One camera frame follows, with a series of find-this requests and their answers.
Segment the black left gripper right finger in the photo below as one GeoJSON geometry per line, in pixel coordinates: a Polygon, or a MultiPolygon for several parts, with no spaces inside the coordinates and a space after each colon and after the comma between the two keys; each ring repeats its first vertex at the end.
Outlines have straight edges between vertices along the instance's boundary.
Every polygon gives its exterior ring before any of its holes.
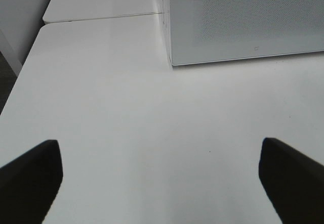
{"type": "Polygon", "coordinates": [[[276,138],[265,138],[258,175],[282,223],[323,223],[323,165],[276,138]]]}

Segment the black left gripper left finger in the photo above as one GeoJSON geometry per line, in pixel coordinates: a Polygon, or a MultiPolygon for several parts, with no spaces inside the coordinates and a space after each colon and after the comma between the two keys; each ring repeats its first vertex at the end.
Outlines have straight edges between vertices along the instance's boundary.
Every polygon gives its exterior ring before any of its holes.
{"type": "Polygon", "coordinates": [[[2,166],[1,223],[42,223],[62,180],[57,140],[46,140],[2,166]]]}

